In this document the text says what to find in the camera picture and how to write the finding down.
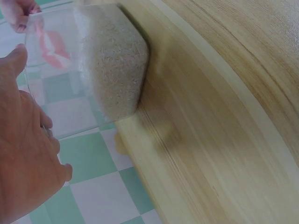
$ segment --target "white tile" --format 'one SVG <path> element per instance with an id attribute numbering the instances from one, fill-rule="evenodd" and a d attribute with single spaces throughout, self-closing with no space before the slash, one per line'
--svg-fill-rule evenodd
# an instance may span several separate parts
<path id="1" fill-rule="evenodd" d="M 139 215 L 118 172 L 71 184 L 87 224 L 119 224 Z"/>
<path id="2" fill-rule="evenodd" d="M 162 221 L 156 210 L 149 211 L 141 215 L 144 224 L 162 224 Z"/>
<path id="3" fill-rule="evenodd" d="M 57 138 L 76 134 L 97 126 L 87 98 L 76 98 L 47 104 L 47 115 L 53 120 Z"/>
<path id="4" fill-rule="evenodd" d="M 100 132 L 108 147 L 111 157 L 116 165 L 117 170 L 123 170 L 133 167 L 133 163 L 128 155 L 119 154 L 115 148 L 114 136 L 117 133 L 117 129 L 109 129 Z"/>
<path id="5" fill-rule="evenodd" d="M 32 222 L 31 222 L 29 215 L 26 215 L 26 216 L 18 219 L 17 221 L 14 221 L 11 224 L 32 224 Z"/>
<path id="6" fill-rule="evenodd" d="M 41 79 L 30 80 L 29 81 L 29 88 L 31 94 L 34 96 L 37 104 L 40 106 L 45 104 L 45 98 L 43 93 L 43 82 Z"/>

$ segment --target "clear plastic container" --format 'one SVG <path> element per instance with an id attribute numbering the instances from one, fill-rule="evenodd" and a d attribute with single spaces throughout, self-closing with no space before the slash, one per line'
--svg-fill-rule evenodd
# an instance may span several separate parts
<path id="1" fill-rule="evenodd" d="M 30 16 L 25 45 L 28 88 L 52 118 L 55 137 L 135 112 L 149 53 L 116 5 Z"/>

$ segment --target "wood grain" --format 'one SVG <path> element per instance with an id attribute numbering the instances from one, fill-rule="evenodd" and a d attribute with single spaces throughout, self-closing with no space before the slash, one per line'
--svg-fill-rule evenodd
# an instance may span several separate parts
<path id="1" fill-rule="evenodd" d="M 118 2 L 151 58 L 117 127 L 163 222 L 298 224 L 298 2 Z"/>

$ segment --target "tiled floor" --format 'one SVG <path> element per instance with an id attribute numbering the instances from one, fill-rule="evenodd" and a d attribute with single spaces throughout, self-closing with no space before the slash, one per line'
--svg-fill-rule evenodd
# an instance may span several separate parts
<path id="1" fill-rule="evenodd" d="M 37 2 L 44 11 L 71 4 L 66 0 Z M 24 35 L 13 33 L 0 15 L 0 56 L 8 54 L 22 40 Z M 115 125 L 107 123 L 94 98 L 81 86 L 79 76 L 68 72 L 44 76 L 38 65 L 27 69 L 31 92 L 53 118 L 54 134 L 63 138 L 58 156 L 62 163 L 73 166 L 73 178 L 15 223 L 160 224 L 130 158 L 115 148 Z M 20 89 L 28 90 L 24 73 L 17 83 Z"/>

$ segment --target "rice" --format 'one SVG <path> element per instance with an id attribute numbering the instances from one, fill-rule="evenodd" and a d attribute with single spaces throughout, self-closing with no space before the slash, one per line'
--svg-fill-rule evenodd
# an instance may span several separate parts
<path id="1" fill-rule="evenodd" d="M 110 120 L 132 115 L 149 56 L 146 42 L 115 4 L 76 6 L 74 17 L 82 81 Z"/>

